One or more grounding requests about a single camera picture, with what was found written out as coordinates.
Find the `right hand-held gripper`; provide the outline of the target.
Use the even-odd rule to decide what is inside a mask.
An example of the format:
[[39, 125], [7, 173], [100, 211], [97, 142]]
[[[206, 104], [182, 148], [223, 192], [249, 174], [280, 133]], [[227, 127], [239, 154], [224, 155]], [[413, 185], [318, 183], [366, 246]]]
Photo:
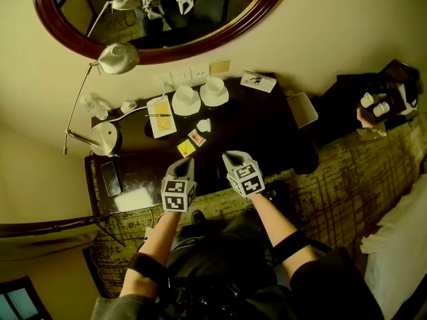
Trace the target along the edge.
[[264, 178], [258, 163], [243, 151], [229, 151], [222, 155], [227, 170], [227, 179], [233, 190], [248, 199], [251, 195], [265, 189]]

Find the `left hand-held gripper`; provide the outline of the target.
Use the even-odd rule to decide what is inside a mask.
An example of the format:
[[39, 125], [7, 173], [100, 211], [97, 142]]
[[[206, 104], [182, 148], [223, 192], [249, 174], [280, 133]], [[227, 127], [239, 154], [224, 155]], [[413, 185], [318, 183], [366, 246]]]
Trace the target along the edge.
[[194, 180], [195, 160], [187, 158], [185, 178], [177, 178], [177, 169], [182, 165], [180, 159], [171, 164], [161, 180], [161, 199], [164, 211], [188, 212], [195, 198], [197, 183]]

